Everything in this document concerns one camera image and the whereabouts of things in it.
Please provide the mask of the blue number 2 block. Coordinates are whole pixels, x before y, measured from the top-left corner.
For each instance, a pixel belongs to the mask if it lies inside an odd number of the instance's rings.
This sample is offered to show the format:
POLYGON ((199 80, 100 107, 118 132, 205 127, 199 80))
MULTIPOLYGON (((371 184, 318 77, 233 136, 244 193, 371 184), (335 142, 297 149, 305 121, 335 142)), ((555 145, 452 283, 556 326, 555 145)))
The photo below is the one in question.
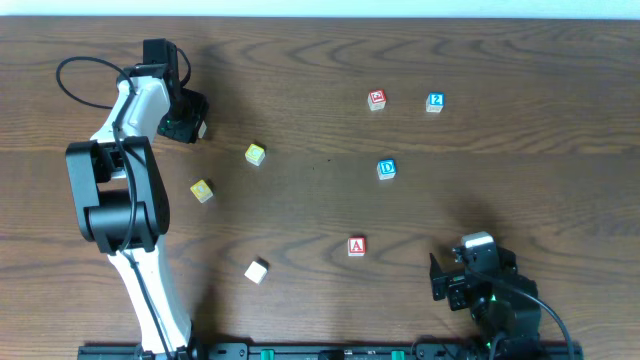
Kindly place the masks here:
POLYGON ((426 111, 428 113, 440 113, 445 106, 445 95, 440 92, 432 92, 426 98, 426 111))

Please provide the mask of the red letter A block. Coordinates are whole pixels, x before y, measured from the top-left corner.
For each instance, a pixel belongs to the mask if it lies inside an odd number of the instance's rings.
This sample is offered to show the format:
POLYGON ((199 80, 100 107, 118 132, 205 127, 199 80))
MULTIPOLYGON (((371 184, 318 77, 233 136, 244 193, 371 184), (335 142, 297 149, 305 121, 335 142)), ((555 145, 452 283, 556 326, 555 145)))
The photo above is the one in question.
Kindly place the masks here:
POLYGON ((347 240, 348 255, 351 257, 364 256, 366 254, 366 238, 350 237, 347 240))

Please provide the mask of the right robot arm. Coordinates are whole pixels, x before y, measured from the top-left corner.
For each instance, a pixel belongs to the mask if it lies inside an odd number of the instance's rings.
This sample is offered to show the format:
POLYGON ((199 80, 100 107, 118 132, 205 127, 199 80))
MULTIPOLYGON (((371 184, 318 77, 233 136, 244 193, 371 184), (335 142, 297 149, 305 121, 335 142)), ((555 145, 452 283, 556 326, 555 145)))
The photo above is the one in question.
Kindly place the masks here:
POLYGON ((478 340, 458 348, 457 359, 537 359, 541 308, 533 299, 537 285, 518 273, 515 254, 495 243, 453 250, 463 267, 441 269, 430 257, 433 299, 447 300, 452 311, 467 309, 480 329, 478 340))

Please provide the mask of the red letter I block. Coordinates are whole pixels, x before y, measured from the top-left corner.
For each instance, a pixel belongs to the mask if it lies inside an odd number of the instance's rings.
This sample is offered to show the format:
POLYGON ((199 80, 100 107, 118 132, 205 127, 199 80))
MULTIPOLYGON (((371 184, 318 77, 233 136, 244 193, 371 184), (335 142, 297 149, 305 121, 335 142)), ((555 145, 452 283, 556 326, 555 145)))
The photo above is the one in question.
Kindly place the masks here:
POLYGON ((202 122, 199 129, 198 129, 198 138, 202 139, 205 136, 207 130, 207 125, 205 122, 202 122))

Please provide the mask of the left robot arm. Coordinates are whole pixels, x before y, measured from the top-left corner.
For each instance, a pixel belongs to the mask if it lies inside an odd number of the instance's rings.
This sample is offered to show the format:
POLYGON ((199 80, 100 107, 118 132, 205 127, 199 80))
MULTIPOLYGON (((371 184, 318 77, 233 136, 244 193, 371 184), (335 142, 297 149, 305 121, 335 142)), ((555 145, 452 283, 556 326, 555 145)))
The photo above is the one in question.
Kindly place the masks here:
POLYGON ((179 74, 183 50, 147 39, 140 63, 120 69, 104 125, 65 152, 82 236, 116 268, 140 325, 139 344, 85 345, 81 359, 205 359, 166 256, 168 195, 152 151, 156 136, 194 143, 206 132, 207 98, 179 74))

